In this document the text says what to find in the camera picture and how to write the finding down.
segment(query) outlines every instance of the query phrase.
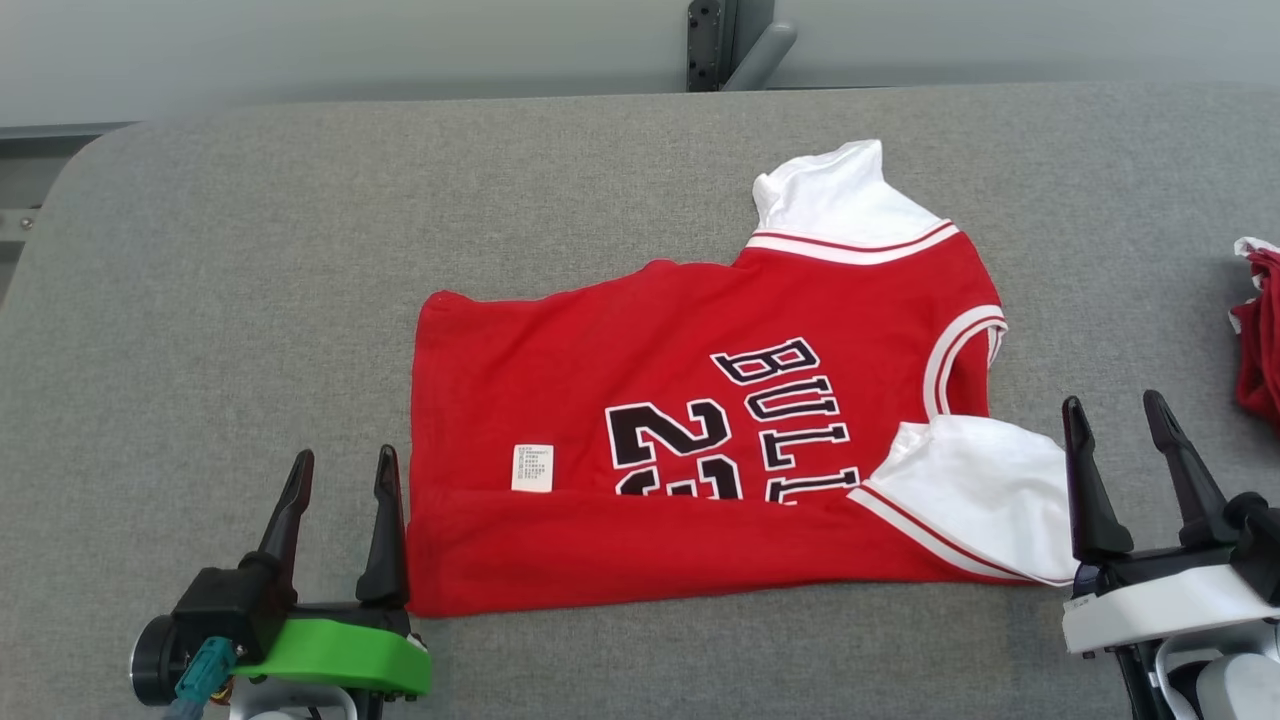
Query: red basketball jersey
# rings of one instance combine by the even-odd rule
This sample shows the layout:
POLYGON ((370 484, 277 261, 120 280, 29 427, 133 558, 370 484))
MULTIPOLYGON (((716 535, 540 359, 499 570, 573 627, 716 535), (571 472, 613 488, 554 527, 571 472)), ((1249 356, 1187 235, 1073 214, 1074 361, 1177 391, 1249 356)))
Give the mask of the red basketball jersey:
POLYGON ((901 423, 987 415, 1006 325, 969 238, 884 182, 878 141, 791 160, 754 196, 732 265, 426 301, 412 611, 1025 577, 869 482, 901 423))

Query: white tag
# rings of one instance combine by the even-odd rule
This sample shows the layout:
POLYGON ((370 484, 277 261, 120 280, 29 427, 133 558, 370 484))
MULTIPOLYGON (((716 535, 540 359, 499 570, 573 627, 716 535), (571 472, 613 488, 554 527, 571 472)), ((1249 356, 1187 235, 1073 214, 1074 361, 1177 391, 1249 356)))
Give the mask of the white tag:
POLYGON ((1088 605, 1089 601, 1093 600, 1094 597, 1097 597, 1097 596, 1093 594, 1093 593, 1089 593, 1089 594, 1084 594, 1084 596, 1080 596, 1080 597, 1071 598, 1071 600, 1069 600, 1069 601, 1066 601, 1066 602, 1062 603, 1062 610, 1070 612, 1070 611, 1075 610, 1076 607, 1083 607, 1083 606, 1088 605))
POLYGON ((511 489, 552 492, 554 460, 554 446, 517 445, 511 456, 511 489))

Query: red cloth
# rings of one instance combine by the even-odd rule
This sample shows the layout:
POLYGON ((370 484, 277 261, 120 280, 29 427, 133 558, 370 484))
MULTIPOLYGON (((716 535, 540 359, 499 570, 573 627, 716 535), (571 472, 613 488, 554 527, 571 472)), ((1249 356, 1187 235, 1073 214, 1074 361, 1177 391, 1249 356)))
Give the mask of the red cloth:
POLYGON ((1252 243, 1242 243, 1248 254, 1254 283, 1261 297, 1231 309, 1239 322, 1240 374, 1235 400, 1249 413, 1271 424, 1280 434, 1280 346, 1276 322, 1280 319, 1280 288, 1274 277, 1280 272, 1280 254, 1252 243))
POLYGON ((963 233, 872 265, 748 247, 733 265, 657 260, 538 301, 433 295, 413 360, 410 610, 852 579, 1006 582, 977 574, 980 561, 940 559, 927 530, 905 534, 846 498, 900 421, 936 413, 929 401, 987 415, 997 304, 963 233), (763 410, 750 402, 786 388, 763 410), (646 407, 640 425, 620 419, 614 432, 613 411, 646 407), (671 427, 659 432, 663 416, 671 427), (842 442, 783 446, 790 461, 776 465, 794 469, 764 466, 759 433, 837 423, 842 442), (716 434, 714 447, 698 439, 716 434), (552 470, 532 471, 553 492, 513 492, 521 446, 554 452, 552 470), (721 488, 712 480, 726 470, 721 488), (799 484, 782 496, 773 486, 785 478, 799 484))

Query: white armhole trim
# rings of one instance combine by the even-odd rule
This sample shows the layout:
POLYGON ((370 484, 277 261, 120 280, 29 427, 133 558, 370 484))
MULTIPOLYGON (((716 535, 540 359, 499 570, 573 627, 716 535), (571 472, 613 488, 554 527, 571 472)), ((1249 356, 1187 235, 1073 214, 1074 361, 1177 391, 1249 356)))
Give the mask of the white armhole trim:
POLYGON ((884 182, 878 140, 787 160, 755 178, 760 215, 748 247, 850 265, 874 265, 927 250, 959 233, 884 182))
POLYGON ((942 537, 928 525, 911 518, 893 503, 886 501, 879 493, 867 487, 856 487, 849 493, 849 500, 870 510, 882 520, 897 528, 902 534, 918 542, 925 550, 946 560, 951 565, 968 570, 974 575, 995 578, 997 580, 1028 580, 1024 575, 1009 573, 977 555, 964 550, 956 543, 942 537))
POLYGON ((902 423, 849 498, 977 575, 1065 585, 1075 573, 1066 456, 1018 425, 972 415, 902 423))
POLYGON ((987 366, 996 361, 1000 343, 1009 323, 1005 311, 998 305, 980 305, 960 314, 947 325, 933 345, 929 360, 924 365, 924 410, 932 420, 938 415, 950 415, 951 404, 947 400, 947 383, 951 380, 951 368, 965 343, 974 336, 987 332, 987 366))

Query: gray fabric surface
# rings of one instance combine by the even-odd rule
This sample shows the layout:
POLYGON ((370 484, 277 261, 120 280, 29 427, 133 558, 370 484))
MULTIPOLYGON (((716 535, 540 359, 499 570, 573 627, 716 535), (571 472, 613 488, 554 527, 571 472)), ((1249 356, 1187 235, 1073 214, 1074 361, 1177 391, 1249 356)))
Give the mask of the gray fabric surface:
MULTIPOLYGON (((1242 234, 1280 237, 1280 95, 1005 86, 250 109, 127 128, 68 165, 0 311, 0 715, 159 716, 129 650, 257 541, 317 456, 297 587, 351 597, 379 443, 407 465, 417 310, 538 297, 655 256, 728 261, 751 179, 881 137, 964 227, 1012 332, 998 418, 1083 396, 1140 544, 1179 527, 1162 389, 1228 492, 1280 500, 1233 406, 1242 234)), ((1120 717, 1064 591, 829 585, 428 621, 436 692, 390 717, 1120 717)))

